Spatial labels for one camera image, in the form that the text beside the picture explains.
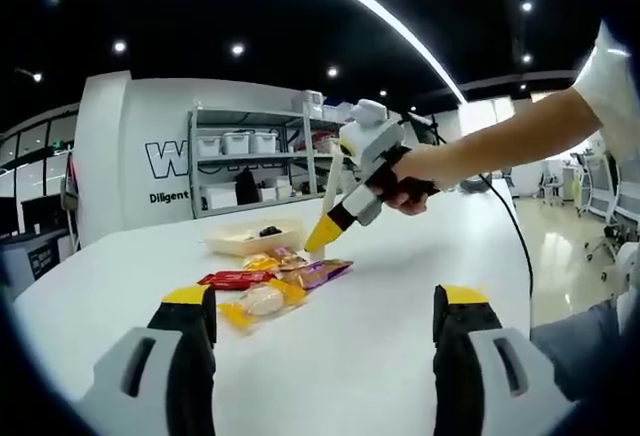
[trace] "desk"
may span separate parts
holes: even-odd
[[[511,204],[504,181],[495,186]],[[59,391],[79,398],[94,363],[128,329],[146,326],[165,294],[235,267],[208,254],[206,231],[264,217],[300,217],[310,229],[320,208],[312,200],[107,236],[16,300],[27,341]],[[368,228],[354,225],[327,256],[352,259],[353,270],[302,308],[244,338],[219,321],[218,434],[431,434],[437,284],[480,288],[504,325],[528,334],[527,265],[492,193],[440,194],[413,218],[385,208]]]

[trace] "computer monitor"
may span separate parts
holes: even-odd
[[[27,232],[33,231],[36,224],[40,225],[40,231],[67,227],[67,218],[60,204],[59,194],[23,201],[22,216]]]
[[[18,229],[16,198],[0,198],[0,238]]]

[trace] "window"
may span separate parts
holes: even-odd
[[[514,112],[509,97],[463,104],[458,108],[462,136],[505,121]]]
[[[548,93],[531,93],[531,101],[535,103],[537,101],[540,101],[541,99],[546,98],[547,96],[553,93],[554,93],[553,91]],[[571,153],[584,153],[590,147],[591,145],[589,144],[589,141],[585,140],[582,143],[578,144],[577,146],[574,146],[573,148],[568,149],[567,151],[563,151],[560,154],[556,154],[555,156],[548,157],[547,161],[553,160],[553,159],[563,159],[563,160],[571,159]]]

